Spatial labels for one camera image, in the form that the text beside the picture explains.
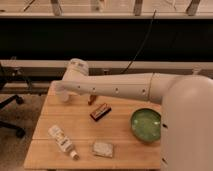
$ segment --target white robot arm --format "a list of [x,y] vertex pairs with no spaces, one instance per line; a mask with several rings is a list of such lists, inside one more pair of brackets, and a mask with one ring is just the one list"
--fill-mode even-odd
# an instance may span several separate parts
[[72,59],[62,81],[68,91],[130,98],[162,104],[162,171],[213,171],[213,80],[198,75],[127,74],[88,76],[85,61]]
[[62,81],[55,82],[55,91],[61,101],[68,100],[66,91],[75,91],[79,94],[88,93],[161,104],[164,93],[181,77],[154,73],[88,76],[88,72],[89,67],[85,61],[72,59],[69,62]]

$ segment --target green bowl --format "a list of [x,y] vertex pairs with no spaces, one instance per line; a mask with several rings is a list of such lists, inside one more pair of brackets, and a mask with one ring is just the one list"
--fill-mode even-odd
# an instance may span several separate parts
[[143,108],[135,111],[131,117],[133,134],[147,143],[160,139],[161,116],[158,112]]

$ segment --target white bottle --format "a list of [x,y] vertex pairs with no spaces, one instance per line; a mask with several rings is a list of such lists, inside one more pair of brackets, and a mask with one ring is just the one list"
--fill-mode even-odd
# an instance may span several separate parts
[[74,144],[67,136],[64,135],[64,132],[59,128],[59,126],[53,125],[51,128],[49,128],[48,133],[55,139],[59,148],[64,153],[69,154],[74,160],[79,158],[77,152],[74,150]]

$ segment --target wooden tabletop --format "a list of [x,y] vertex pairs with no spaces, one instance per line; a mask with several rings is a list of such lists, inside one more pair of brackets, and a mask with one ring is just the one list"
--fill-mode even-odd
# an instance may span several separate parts
[[[92,106],[88,96],[73,94],[67,103],[60,102],[50,87],[38,120],[25,169],[159,169],[160,142],[144,144],[136,139],[130,127],[132,113],[139,108],[160,106],[135,100],[99,96]],[[89,114],[100,104],[107,103],[112,111],[95,122]],[[74,142],[80,159],[73,161],[62,153],[48,129],[59,125]],[[114,157],[103,158],[92,154],[95,140],[114,144]]]

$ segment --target chair wheel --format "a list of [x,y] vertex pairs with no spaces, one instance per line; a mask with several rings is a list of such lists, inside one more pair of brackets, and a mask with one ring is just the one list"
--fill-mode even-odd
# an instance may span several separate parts
[[18,97],[16,98],[16,103],[19,104],[19,105],[20,105],[20,104],[23,104],[23,103],[24,103],[24,99],[23,99],[22,97],[19,97],[19,96],[18,96]]
[[25,135],[25,131],[24,131],[23,129],[18,129],[18,130],[16,131],[16,137],[17,137],[17,138],[23,138],[24,135]]

